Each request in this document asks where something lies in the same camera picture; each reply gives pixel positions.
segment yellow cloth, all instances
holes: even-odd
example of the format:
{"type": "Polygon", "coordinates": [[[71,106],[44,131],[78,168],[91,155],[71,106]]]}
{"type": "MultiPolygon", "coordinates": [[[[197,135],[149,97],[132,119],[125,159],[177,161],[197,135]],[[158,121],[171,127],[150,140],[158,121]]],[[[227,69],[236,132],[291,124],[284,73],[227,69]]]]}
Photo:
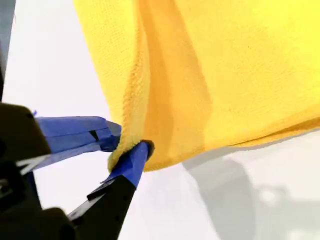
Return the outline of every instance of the yellow cloth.
{"type": "Polygon", "coordinates": [[[75,0],[121,140],[146,171],[320,126],[318,0],[75,0]]]}

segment white surface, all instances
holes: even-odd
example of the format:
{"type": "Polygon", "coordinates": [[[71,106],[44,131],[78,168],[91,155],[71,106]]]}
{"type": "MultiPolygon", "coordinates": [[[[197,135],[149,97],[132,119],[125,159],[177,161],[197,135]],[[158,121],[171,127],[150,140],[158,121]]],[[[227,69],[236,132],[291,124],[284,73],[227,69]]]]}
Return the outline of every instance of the white surface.
{"type": "MultiPolygon", "coordinates": [[[[38,116],[109,119],[71,0],[17,0],[4,100],[38,116]]],[[[320,132],[222,148],[142,175],[119,239],[320,238],[320,132]]],[[[107,176],[102,152],[35,172],[45,208],[67,213],[107,176]]]]}

